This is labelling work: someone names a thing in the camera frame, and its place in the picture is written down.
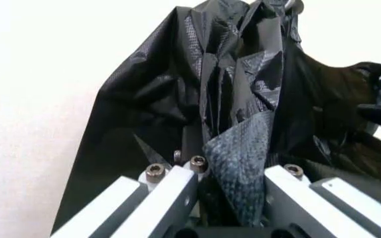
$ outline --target black fabric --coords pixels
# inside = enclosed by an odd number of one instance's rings
[[[357,114],[381,105],[381,64],[307,56],[301,8],[285,2],[176,7],[101,87],[53,231],[119,176],[173,164],[193,124],[213,164],[200,188],[209,224],[259,226],[264,164],[282,156],[381,180],[377,126]]]

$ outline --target machine part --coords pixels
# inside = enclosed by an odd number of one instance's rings
[[[198,155],[193,156],[190,159],[190,161],[186,162],[186,164],[183,165],[183,168],[192,170],[196,174],[198,174],[198,182],[200,182],[202,178],[207,175],[208,173],[207,167],[208,167],[207,160],[204,157],[198,156]],[[189,216],[197,217],[197,218],[201,217],[199,201],[196,202]]]
[[[296,229],[289,228],[254,228],[254,227],[195,227],[183,228],[174,238],[306,238]]]
[[[192,170],[198,174],[198,181],[201,181],[202,178],[209,173],[207,159],[199,155],[193,156],[190,161],[183,165],[183,168]]]
[[[147,194],[144,184],[120,177],[51,237],[108,237]]]
[[[195,205],[197,186],[194,172],[174,166],[111,237],[159,238],[184,225]]]
[[[146,180],[152,183],[159,183],[166,175],[165,168],[162,164],[152,164],[146,168]]]
[[[273,227],[298,224],[311,237],[374,237],[281,166],[264,171],[266,218]]]
[[[190,170],[197,174],[204,173],[207,170],[207,165],[207,160],[202,156],[196,155],[190,159]]]
[[[286,169],[286,171],[288,171],[290,174],[295,176],[297,179],[302,178],[302,176],[304,175],[304,170],[297,165],[286,164],[285,166],[283,166],[283,168]]]
[[[285,3],[285,10],[287,11],[287,10],[291,9],[295,5],[295,2],[296,2],[296,0],[288,0]]]
[[[148,191],[152,192],[168,172],[169,170],[163,164],[151,164],[139,175],[138,181],[146,184]]]
[[[283,168],[286,169],[286,171],[288,171],[294,177],[299,179],[299,181],[302,181],[303,183],[308,184],[308,185],[311,184],[308,177],[305,176],[304,170],[301,167],[299,167],[298,165],[286,164],[285,166],[283,166]]]
[[[381,237],[381,203],[340,178],[327,178],[310,188],[377,237]]]
[[[180,150],[174,151],[173,161],[175,164],[180,164],[180,162],[182,161],[182,152]]]

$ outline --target bolt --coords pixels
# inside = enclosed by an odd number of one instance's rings
[[[162,164],[151,164],[146,167],[146,180],[152,183],[159,183],[166,175],[166,170]]]
[[[297,165],[294,165],[294,164],[286,164],[284,166],[284,168],[290,173],[292,174],[293,176],[295,176],[296,178],[300,179],[302,178],[302,176],[304,175],[304,170],[297,166]]]
[[[174,151],[173,160],[175,163],[180,163],[180,161],[182,160],[182,152],[180,150]]]
[[[197,174],[205,172],[207,169],[207,160],[199,155],[193,156],[190,159],[190,170],[194,171]]]

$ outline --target screw head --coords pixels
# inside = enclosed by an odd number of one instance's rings
[[[195,173],[201,174],[207,170],[207,160],[199,155],[193,156],[190,159],[190,169]]]
[[[182,152],[180,150],[174,151],[173,160],[176,163],[179,163],[182,160]]]
[[[302,178],[302,176],[304,175],[304,170],[297,165],[286,164],[283,168],[285,168],[286,171],[288,171],[290,174],[297,177],[298,179]]]
[[[166,175],[166,169],[162,164],[151,164],[145,170],[146,180],[152,183],[159,183]]]

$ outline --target textured plastic sheet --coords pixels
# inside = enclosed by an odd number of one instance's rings
[[[281,156],[381,180],[377,126],[356,110],[381,105],[381,64],[307,56],[300,10],[285,1],[173,9],[101,87],[53,230],[119,176],[172,164],[195,122],[212,164],[200,195],[209,224],[259,226],[264,164]]]

